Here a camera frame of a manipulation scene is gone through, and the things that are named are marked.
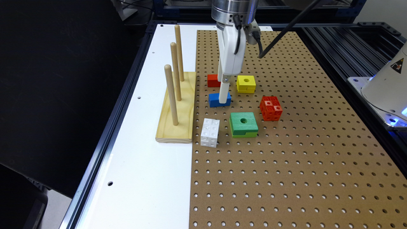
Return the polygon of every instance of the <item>green block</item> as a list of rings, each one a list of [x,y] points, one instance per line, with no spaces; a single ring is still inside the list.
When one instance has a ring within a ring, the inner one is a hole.
[[[246,135],[259,131],[253,112],[230,113],[229,118],[232,135]]]
[[[257,132],[247,132],[245,135],[231,135],[232,138],[238,137],[257,137]]]

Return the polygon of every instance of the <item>red block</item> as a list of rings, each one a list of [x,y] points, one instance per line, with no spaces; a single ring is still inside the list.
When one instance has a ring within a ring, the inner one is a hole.
[[[208,74],[208,87],[220,87],[221,82],[217,80],[217,74]]]
[[[279,121],[282,108],[276,96],[263,96],[260,102],[260,110],[264,121]]]

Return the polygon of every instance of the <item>blue block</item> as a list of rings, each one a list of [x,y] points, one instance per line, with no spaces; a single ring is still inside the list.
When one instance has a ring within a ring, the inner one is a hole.
[[[226,99],[225,104],[219,103],[219,93],[209,94],[209,107],[215,108],[218,106],[230,106],[230,100],[231,100],[231,97],[230,97],[229,92],[228,92],[228,97]]]

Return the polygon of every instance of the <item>white table surface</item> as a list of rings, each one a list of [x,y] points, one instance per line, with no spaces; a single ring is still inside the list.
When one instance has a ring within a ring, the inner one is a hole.
[[[184,71],[195,71],[197,30],[181,25]],[[272,31],[271,27],[261,27]],[[174,25],[158,25],[120,132],[93,184],[78,228],[188,228],[192,143],[155,141]]]

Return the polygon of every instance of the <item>yellow block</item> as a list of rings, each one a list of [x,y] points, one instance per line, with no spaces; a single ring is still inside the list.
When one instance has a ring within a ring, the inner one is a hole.
[[[254,76],[237,76],[236,89],[238,93],[254,93],[256,90]]]

